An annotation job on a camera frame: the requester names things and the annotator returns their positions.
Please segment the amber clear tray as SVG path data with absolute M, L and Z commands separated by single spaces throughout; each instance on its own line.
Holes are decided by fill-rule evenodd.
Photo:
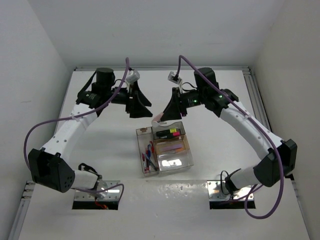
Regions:
M 178 136 L 168 140 L 157 139 L 154 141 L 154 149 L 158 156 L 163 154 L 173 154 L 173 150 L 161 152 L 160 148 L 164 146 L 170 146 L 170 145 L 176 145 L 176 144 L 183 144 L 184 151 L 188 151 L 190 149 L 188 138 L 186 135 Z

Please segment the blue ballpoint pen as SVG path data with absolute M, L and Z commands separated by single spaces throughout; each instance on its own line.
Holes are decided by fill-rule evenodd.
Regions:
M 152 153 L 152 151 L 151 151 L 151 145 L 149 144 L 149 145 L 147 146 L 147 148 L 146 148 L 146 155 L 147 155 L 147 157 L 148 157 L 149 160 L 151 159 L 151 153 Z

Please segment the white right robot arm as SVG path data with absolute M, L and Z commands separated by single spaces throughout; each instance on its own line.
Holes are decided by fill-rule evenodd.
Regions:
M 172 88 L 171 99 L 160 120 L 180 120 L 187 115 L 188 108 L 204 105 L 250 144 L 260 162 L 228 175 L 223 187 L 228 194 L 251 185 L 272 187 L 281 175 L 286 176 L 294 170 L 298 146 L 292 139 L 283 140 L 265 128 L 246 110 L 237 95 L 219 87 L 211 68 L 202 67 L 193 74 L 196 88 L 186 92 L 182 92 L 180 87 Z

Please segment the red ballpoint pen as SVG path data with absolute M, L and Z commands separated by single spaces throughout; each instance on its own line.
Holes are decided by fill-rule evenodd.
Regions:
M 155 162 L 156 161 L 155 149 L 152 141 L 149 142 L 148 147 L 149 147 L 149 157 Z

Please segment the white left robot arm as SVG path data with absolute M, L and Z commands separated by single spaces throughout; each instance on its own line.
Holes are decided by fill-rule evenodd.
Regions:
M 152 104 L 141 92 L 139 79 L 139 72 L 129 68 L 119 86 L 115 86 L 113 69 L 97 68 L 78 92 L 70 116 L 62 126 L 41 149 L 29 152 L 27 159 L 33 181 L 61 193 L 70 189 L 98 192 L 101 175 L 83 163 L 74 170 L 68 160 L 79 138 L 109 104 L 124 105 L 132 119 L 152 117 L 148 109 Z

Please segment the red gel pen in tray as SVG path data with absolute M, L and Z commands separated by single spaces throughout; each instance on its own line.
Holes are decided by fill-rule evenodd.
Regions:
M 145 160 L 145 154 L 142 153 L 141 157 L 142 157 L 142 163 L 143 163 L 143 172 L 145 173 L 147 171 L 147 164 L 146 164 L 146 160 Z

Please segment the clear transparent tray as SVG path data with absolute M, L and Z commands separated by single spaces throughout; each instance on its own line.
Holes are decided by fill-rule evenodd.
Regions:
M 179 172 L 194 165 L 193 157 L 189 150 L 159 154 L 157 161 L 161 173 Z

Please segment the red gel pen clear cap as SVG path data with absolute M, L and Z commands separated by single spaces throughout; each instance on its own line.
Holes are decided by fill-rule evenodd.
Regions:
M 148 151 L 148 149 L 146 148 L 146 149 L 145 149 L 145 154 L 144 154 L 144 158 L 145 158 L 145 171 L 146 171 L 146 172 L 149 172 L 149 171 L 150 171 L 150 164 L 149 164 L 148 157 L 149 157 L 149 151 Z

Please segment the pink black highlighter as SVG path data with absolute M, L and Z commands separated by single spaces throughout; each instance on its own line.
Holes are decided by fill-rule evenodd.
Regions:
M 173 133 L 169 133 L 169 134 L 166 134 L 166 135 L 162 135 L 159 138 L 160 139 L 172 139 L 172 138 L 175 138 L 175 137 L 180 136 L 180 135 L 181 134 L 179 132 L 173 132 Z

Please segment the long smoky clear tray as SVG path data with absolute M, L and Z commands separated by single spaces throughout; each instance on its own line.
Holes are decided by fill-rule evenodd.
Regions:
M 157 159 L 157 154 L 155 152 L 155 144 L 154 144 L 154 138 L 153 138 L 153 133 L 152 133 L 152 128 L 149 127 L 142 127 L 142 128 L 138 128 L 136 130 L 136 137 L 137 137 L 137 144 L 138 144 L 138 151 L 139 151 L 139 161 L 141 164 L 141 170 L 142 170 L 142 174 L 145 177 L 150 177 L 150 176 L 154 176 L 154 175 L 158 175 L 159 174 L 159 164 L 158 164 L 158 159 Z M 150 158 L 150 160 L 155 164 L 155 166 L 158 168 L 157 171 L 155 171 L 151 166 L 149 166 L 149 172 L 144 172 L 144 166 L 143 166 L 143 160 L 142 160 L 142 153 L 145 154 L 146 148 L 149 145 L 150 141 L 153 142 L 153 146 L 154 146 L 154 155 L 156 160 L 153 161 L 152 158 Z

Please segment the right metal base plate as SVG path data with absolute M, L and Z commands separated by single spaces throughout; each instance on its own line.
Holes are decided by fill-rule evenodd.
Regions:
M 245 186 L 233 194 L 230 194 L 225 186 L 224 180 L 208 180 L 206 183 L 208 198 L 211 202 L 244 201 L 252 188 L 250 185 Z

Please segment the blue gel pen clear cap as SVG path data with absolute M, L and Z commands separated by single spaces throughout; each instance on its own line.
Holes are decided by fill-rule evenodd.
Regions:
M 149 165 L 155 170 L 157 171 L 158 168 L 156 167 L 156 165 L 148 158 L 148 156 L 146 155 L 146 153 L 144 154 L 146 160 L 148 161 Z

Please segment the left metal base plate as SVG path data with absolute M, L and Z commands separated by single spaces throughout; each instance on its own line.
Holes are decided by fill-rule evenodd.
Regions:
M 111 202 L 111 201 L 118 201 L 119 197 L 122 192 L 122 187 L 117 186 L 113 187 L 117 184 L 119 184 L 119 181 L 105 181 L 101 180 L 96 187 L 97 191 L 102 191 L 99 193 L 87 193 L 76 190 L 74 193 L 74 201 L 75 202 L 94 202 L 95 199 L 100 202 Z

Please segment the yellow black highlighter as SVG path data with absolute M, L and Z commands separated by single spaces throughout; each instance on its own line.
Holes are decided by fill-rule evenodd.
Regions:
M 172 133 L 176 133 L 176 132 L 177 132 L 176 128 L 170 128 L 170 129 L 166 129 L 166 130 L 157 131 L 155 134 L 160 137 L 163 135 L 168 135 L 168 134 L 172 134 Z

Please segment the orange pastel highlighter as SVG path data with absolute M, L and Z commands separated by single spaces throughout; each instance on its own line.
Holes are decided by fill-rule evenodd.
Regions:
M 185 150 L 184 148 L 178 148 L 178 149 L 173 150 L 173 153 L 174 154 L 180 153 L 180 152 L 183 152 L 184 150 Z

